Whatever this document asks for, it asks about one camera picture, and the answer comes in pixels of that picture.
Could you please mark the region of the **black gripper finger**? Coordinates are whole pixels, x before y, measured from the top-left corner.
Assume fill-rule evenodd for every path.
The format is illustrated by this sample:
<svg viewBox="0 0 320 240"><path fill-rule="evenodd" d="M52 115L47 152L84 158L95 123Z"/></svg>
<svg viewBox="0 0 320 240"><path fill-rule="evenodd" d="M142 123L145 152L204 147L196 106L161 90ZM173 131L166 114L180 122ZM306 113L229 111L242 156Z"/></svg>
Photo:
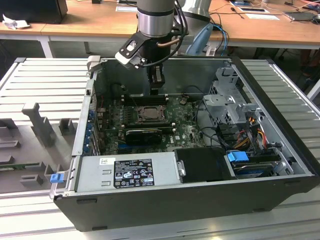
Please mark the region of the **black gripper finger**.
<svg viewBox="0 0 320 240"><path fill-rule="evenodd" d="M158 95L159 90L165 84L165 76L163 74L163 64L150 66L148 68L148 81L150 87L150 95Z"/></svg>

